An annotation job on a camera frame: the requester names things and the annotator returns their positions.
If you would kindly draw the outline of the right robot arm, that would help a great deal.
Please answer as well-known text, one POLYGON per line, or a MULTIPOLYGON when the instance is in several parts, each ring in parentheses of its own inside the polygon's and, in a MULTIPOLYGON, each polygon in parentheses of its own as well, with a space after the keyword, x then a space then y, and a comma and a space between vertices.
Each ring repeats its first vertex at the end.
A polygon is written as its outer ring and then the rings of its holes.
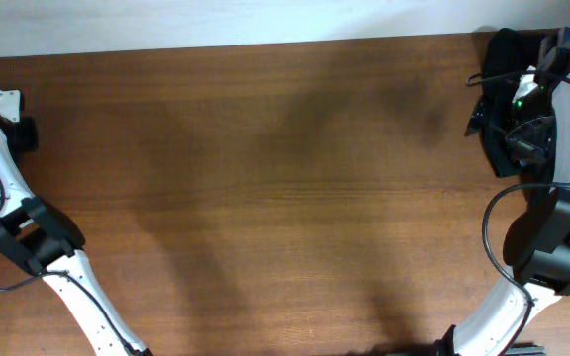
POLYGON ((518 337, 570 295, 570 28, 498 30, 466 83, 482 90, 466 131, 481 137, 498 177, 519 178, 527 207, 509 227, 502 255, 491 257, 499 280, 432 353, 539 355, 541 347, 518 345, 518 337))

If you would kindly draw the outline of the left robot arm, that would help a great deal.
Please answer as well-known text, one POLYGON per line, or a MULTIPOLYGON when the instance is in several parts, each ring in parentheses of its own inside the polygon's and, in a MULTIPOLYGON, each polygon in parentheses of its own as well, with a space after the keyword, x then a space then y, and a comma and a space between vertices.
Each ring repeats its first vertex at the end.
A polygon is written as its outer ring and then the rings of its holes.
POLYGON ((19 90, 0 89, 0 254, 27 274, 25 285, 42 280, 54 290, 96 354, 149 354, 99 285, 81 230, 17 167, 18 156, 38 146, 35 121, 23 111, 19 90))

